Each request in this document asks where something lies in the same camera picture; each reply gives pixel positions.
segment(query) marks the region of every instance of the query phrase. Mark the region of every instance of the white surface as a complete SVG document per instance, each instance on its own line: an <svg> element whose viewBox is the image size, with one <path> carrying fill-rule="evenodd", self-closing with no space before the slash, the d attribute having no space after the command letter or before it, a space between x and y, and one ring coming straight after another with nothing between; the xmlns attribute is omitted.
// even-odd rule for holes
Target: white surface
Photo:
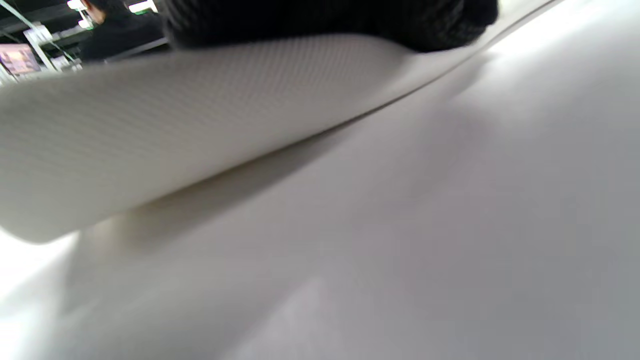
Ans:
<svg viewBox="0 0 640 360"><path fill-rule="evenodd" d="M566 0L358 122L83 231L5 299L0 341L46 360L639 359L639 15Z"/></svg>
<svg viewBox="0 0 640 360"><path fill-rule="evenodd" d="M0 88L0 225L51 241L344 123L455 68L354 35L134 59Z"/></svg>
<svg viewBox="0 0 640 360"><path fill-rule="evenodd" d="M20 241L0 228L0 359L21 359L24 349L32 343L37 346L43 340L37 337L37 329L46 326L55 298L55 295L49 296L62 286L50 275L59 272L57 261L65 259L76 240L77 234L70 234L38 246ZM38 283L36 293L27 290L27 299L31 300L12 304L16 293L25 291L38 280L44 282Z"/></svg>

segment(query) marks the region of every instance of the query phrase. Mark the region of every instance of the black knit fabric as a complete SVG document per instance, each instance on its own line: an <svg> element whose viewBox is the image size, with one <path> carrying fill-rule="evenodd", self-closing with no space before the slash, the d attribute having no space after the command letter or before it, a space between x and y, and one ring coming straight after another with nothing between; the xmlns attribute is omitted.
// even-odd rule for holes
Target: black knit fabric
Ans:
<svg viewBox="0 0 640 360"><path fill-rule="evenodd" d="M498 16L498 0L166 0L182 47L321 33L365 33L417 51L467 45Z"/></svg>

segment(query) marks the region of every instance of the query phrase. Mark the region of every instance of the white textured fabric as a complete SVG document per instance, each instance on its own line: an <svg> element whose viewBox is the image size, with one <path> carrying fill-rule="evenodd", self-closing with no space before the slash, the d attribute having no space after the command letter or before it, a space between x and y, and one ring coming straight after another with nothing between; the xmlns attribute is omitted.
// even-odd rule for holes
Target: white textured fabric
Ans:
<svg viewBox="0 0 640 360"><path fill-rule="evenodd" d="M445 53L302 38L0 88L0 225L52 240L318 134L436 79L543 3Z"/></svg>

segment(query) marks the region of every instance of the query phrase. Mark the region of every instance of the display screen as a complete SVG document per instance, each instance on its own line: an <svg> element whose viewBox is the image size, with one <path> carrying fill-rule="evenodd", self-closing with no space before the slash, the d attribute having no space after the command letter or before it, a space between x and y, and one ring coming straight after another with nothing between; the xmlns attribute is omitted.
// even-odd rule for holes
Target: display screen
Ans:
<svg viewBox="0 0 640 360"><path fill-rule="evenodd" d="M0 44L0 61L13 75L40 71L33 51L27 44Z"/></svg>

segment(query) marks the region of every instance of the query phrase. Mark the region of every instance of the dark clothing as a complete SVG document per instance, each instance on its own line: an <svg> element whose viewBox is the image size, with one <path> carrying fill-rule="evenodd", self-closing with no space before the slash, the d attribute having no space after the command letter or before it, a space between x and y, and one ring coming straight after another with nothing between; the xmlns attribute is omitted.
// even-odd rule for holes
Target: dark clothing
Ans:
<svg viewBox="0 0 640 360"><path fill-rule="evenodd" d="M498 0L165 0L174 44L202 47L325 33L365 33L417 51L467 45Z"/></svg>
<svg viewBox="0 0 640 360"><path fill-rule="evenodd" d="M80 44L83 62L102 61L164 37L162 20L156 13L108 15Z"/></svg>

